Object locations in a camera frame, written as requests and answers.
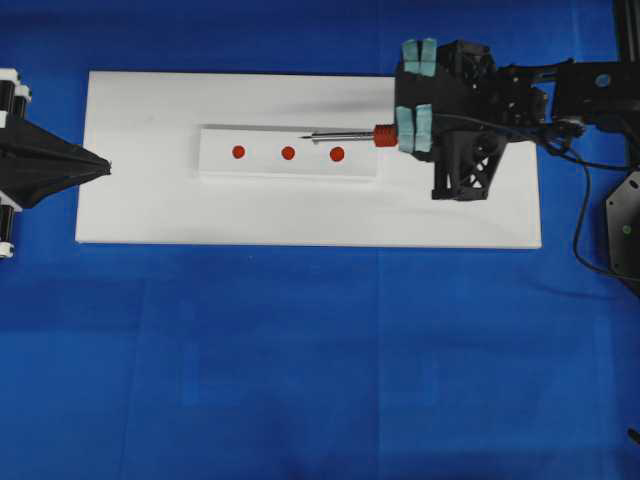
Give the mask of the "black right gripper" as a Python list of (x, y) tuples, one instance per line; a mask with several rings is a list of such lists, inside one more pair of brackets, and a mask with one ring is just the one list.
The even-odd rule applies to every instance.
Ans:
[(432, 199), (485, 200), (505, 137), (548, 146), (548, 94), (538, 85), (552, 81), (551, 65), (499, 67), (485, 45), (404, 41), (395, 71), (398, 149), (434, 166)]

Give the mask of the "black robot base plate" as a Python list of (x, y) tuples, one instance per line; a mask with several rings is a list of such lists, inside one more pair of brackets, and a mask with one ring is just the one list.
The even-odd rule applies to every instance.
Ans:
[(630, 173), (605, 200), (609, 264), (639, 296), (639, 172)]

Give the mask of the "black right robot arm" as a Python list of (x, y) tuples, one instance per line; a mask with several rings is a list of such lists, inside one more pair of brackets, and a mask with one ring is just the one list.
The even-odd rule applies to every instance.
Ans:
[(586, 128), (639, 143), (639, 67), (621, 62), (496, 65), (489, 47), (408, 40), (395, 71), (398, 149), (434, 166), (435, 200), (487, 198), (508, 145), (570, 149)]

